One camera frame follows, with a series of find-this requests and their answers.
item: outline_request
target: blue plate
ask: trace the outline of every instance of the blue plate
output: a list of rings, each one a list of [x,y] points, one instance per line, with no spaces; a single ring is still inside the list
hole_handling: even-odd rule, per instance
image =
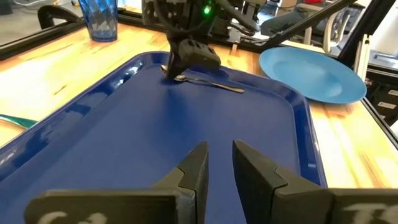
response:
[[[354,71],[323,54],[278,47],[264,51],[259,62],[268,77],[312,100],[353,103],[366,95],[366,86]]]
[[[287,85],[221,67],[188,77],[244,88],[165,80],[169,54],[137,55],[0,150],[0,223],[23,224],[48,189],[145,189],[199,142],[209,143],[206,224],[245,223],[232,141],[242,139],[326,187],[307,101]]]

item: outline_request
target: white lettering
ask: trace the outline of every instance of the white lettering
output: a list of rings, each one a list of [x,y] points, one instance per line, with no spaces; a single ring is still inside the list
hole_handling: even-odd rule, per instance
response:
[[[384,220],[390,224],[398,224],[398,205],[393,205],[389,207],[380,216],[381,220]]]
[[[357,203],[344,208],[346,211],[357,211],[353,224],[371,224],[374,220],[374,212],[376,210],[383,210],[381,220],[389,224],[398,224],[398,205],[388,207],[382,203]]]
[[[66,217],[67,214],[65,212],[51,212],[45,214],[42,218],[40,218],[37,224],[51,224],[57,218]]]

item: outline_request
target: green light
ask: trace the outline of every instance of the green light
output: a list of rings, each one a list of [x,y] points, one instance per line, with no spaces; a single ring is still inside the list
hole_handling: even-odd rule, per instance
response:
[[[203,12],[208,15],[211,11],[211,7],[210,6],[206,6],[205,9],[203,10]]]

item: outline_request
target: black metal rail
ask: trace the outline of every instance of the black metal rail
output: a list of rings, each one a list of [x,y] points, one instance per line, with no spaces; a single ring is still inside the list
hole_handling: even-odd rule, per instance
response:
[[[15,40],[8,44],[0,45],[0,61],[33,49],[34,47],[40,46],[57,38],[63,37],[64,35],[83,28],[84,26],[85,23],[83,21],[65,22],[63,24],[43,29],[39,32],[22,39]]]

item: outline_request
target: tray rim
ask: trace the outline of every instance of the tray rim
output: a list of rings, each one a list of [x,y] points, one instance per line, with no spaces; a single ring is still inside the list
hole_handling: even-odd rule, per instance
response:
[[[85,89],[84,91],[82,91],[81,93],[77,94],[76,96],[74,96],[70,101],[68,101],[67,103],[65,103],[64,105],[62,105],[61,107],[59,107],[59,109],[55,110],[53,113],[49,114],[48,116],[46,116],[44,119],[42,119],[41,121],[37,122],[36,124],[34,124],[31,128],[27,129],[26,131],[24,131],[23,133],[21,133],[20,135],[16,136],[14,139],[10,140],[8,143],[6,143],[5,145],[3,145],[3,147],[0,147],[0,161],[2,162],[6,162],[8,159],[11,159],[14,155],[13,150],[17,149],[20,144],[23,143],[23,141],[26,141],[27,139],[31,138],[37,131],[39,131],[41,128],[44,128],[48,125],[50,125],[52,122],[54,122],[53,119],[55,119],[57,116],[60,116],[61,113],[64,113],[65,110],[71,106],[73,106],[74,103],[76,103],[77,101],[79,101],[80,99],[82,99],[84,96],[86,96],[87,94],[91,93],[92,91],[94,91],[95,89],[99,88],[101,85],[103,85],[106,82],[110,82],[112,78],[115,78],[114,75],[117,74],[120,70],[122,70],[124,68],[124,66],[126,66],[127,64],[133,62],[134,60],[136,60],[139,57],[142,57],[144,55],[154,55],[154,54],[169,54],[168,52],[164,52],[164,51],[151,51],[151,52],[144,52],[141,54],[137,54],[135,56],[133,56],[132,58],[130,58],[129,60],[127,60],[126,62],[124,62],[123,64],[121,64],[120,66],[118,66],[116,69],[114,69],[112,72],[110,72],[109,74],[105,75],[104,77],[100,78],[97,82],[95,82],[94,84],[92,84],[91,86],[89,86],[87,89]],[[139,70],[141,70],[142,68],[144,68],[145,66],[142,66],[141,68],[137,69],[133,74],[129,75],[127,77],[127,79],[129,79],[131,76],[135,75],[136,73],[138,73]],[[197,70],[195,70],[195,67],[190,68],[190,70],[193,70],[194,72],[198,72]],[[232,68],[228,68],[225,66],[220,66],[219,71],[222,72],[228,72],[228,73],[243,73],[245,75],[250,75],[251,78],[255,79],[255,80],[261,80],[261,79],[266,79],[266,80],[272,80],[270,78],[267,77],[262,77],[259,75],[254,75],[254,74],[250,74],[248,72],[244,72],[244,71],[240,71],[240,70],[235,70]],[[292,92],[294,92],[299,98],[301,98],[301,100],[304,103],[304,107],[306,110],[306,114],[307,114],[307,119],[309,122],[309,132],[311,134],[312,137],[312,141],[313,141],[313,153],[315,156],[315,162],[316,162],[316,166],[317,166],[317,170],[318,170],[318,178],[320,180],[320,185],[324,188],[327,188],[327,181],[326,181],[326,175],[325,175],[325,171],[323,168],[323,163],[322,163],[322,158],[320,155],[320,150],[319,150],[319,145],[318,145],[318,141],[317,141],[317,135],[315,132],[315,128],[313,125],[313,121],[312,121],[312,116],[310,113],[310,107],[308,104],[307,99],[301,94],[299,93],[297,90],[295,90],[294,88],[286,85],[285,83],[282,83],[280,81],[277,80],[272,80],[273,82],[277,82],[280,86],[283,86],[284,88],[287,88],[289,90],[291,90]],[[258,90],[262,90],[256,86],[251,86],[253,88],[257,88]],[[267,90],[262,90],[262,91],[266,91],[268,93],[272,93],[275,94],[278,97],[281,97],[283,100],[287,101],[284,97],[278,95],[277,93],[274,93],[272,91],[267,91]],[[91,109],[93,110],[94,108],[96,108],[99,104],[101,104],[105,99],[107,99],[107,97],[110,96],[107,95],[106,97],[104,97],[100,102],[98,102],[94,107],[92,107]],[[12,175],[12,173],[14,173],[16,170],[18,170],[18,168],[22,167],[26,162],[30,161],[30,159],[26,160],[25,162],[23,162],[19,167],[17,167],[16,169],[12,170],[8,175],[6,175],[5,178],[7,178],[8,176]]]

